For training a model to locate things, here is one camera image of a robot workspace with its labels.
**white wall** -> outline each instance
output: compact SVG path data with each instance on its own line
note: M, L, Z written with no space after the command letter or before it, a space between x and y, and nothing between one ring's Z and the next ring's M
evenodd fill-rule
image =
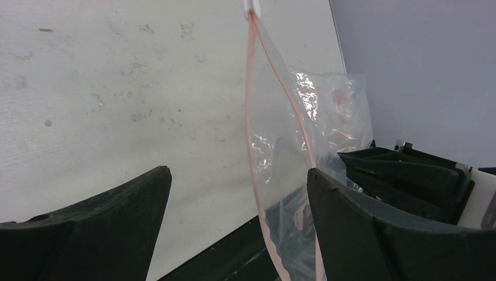
M262 14L288 64L343 71L327 0ZM0 221L167 165L156 280L253 218L246 43L241 0L0 0Z

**white clip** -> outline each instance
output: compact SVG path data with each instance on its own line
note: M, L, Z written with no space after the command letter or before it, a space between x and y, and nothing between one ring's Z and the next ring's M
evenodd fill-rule
M255 13L255 17L260 19L260 1L259 0L243 0L244 17L248 20L250 11Z

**clear plastic bag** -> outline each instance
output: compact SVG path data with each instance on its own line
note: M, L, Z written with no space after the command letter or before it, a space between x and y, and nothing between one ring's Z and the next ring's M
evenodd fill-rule
M337 152L370 146L364 76L287 68L261 22L249 22L245 122L264 239L281 280L325 280L306 174L317 167L346 184Z

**plastic wrap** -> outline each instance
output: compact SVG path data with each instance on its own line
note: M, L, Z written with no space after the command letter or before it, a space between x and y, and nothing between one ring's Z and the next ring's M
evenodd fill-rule
M346 184L337 152L370 145L364 76L287 68L261 22L249 22L247 145L264 239L282 280L325 280L306 174L317 167Z

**gray wall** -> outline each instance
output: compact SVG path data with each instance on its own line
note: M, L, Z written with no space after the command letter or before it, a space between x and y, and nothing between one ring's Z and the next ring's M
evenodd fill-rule
M496 1L331 0L378 145L496 166Z

